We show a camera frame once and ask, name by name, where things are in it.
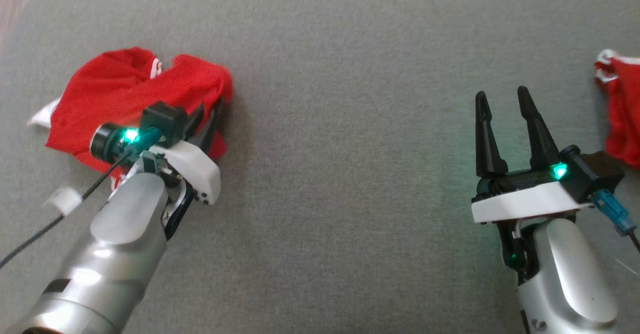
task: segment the red cloth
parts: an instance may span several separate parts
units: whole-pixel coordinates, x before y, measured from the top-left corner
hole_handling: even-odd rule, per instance
[[[594,67],[596,83],[608,97],[611,128],[605,151],[640,169],[640,58],[606,49]]]
[[[51,116],[46,146],[105,172],[110,165],[89,153],[91,138],[103,123],[138,127],[142,110],[158,100],[187,113],[204,104],[205,122],[219,97],[228,102],[233,95],[228,70],[200,58],[179,54],[171,68],[158,74],[160,70],[156,56],[140,47],[108,51],[91,59],[67,84]],[[216,133],[209,155],[217,158],[226,150]],[[120,174],[115,170],[112,175],[118,178]]]

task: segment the gray fabric surface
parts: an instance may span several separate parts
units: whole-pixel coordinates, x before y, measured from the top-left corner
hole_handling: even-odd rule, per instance
[[[500,151],[529,158],[516,88],[559,147],[599,150],[601,49],[640,54],[638,0],[34,0],[0,57],[0,252],[54,217],[42,202],[97,177],[27,119],[97,54],[140,46],[233,73],[222,194],[192,205],[126,333],[523,333],[497,230],[471,216],[474,95]],[[619,198],[640,222],[640,175]],[[0,327],[38,298],[81,209],[0,271]],[[640,256],[594,211],[578,217],[640,325]]]

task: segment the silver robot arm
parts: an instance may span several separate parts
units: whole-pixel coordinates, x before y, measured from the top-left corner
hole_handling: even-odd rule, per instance
[[[220,194],[220,170],[206,152],[223,106],[218,99],[197,135],[203,105],[187,117],[182,108],[158,102],[144,109],[140,130],[112,123],[98,128],[92,156],[112,168],[128,163],[128,173],[7,334],[123,331],[187,208],[192,201],[213,205]]]
[[[604,152],[558,151],[530,93],[518,88],[531,147],[530,169],[509,172],[498,152],[484,92],[475,97],[476,223],[493,223],[502,260],[518,277],[516,289],[527,334],[614,334],[618,308],[576,213],[597,207],[620,236],[636,226],[612,192],[624,172]]]
[[[130,177],[96,214],[38,302],[7,334],[118,334],[167,249],[160,176]]]
[[[565,218],[537,225],[536,273],[519,284],[518,300],[528,333],[614,334],[618,307],[580,229]]]

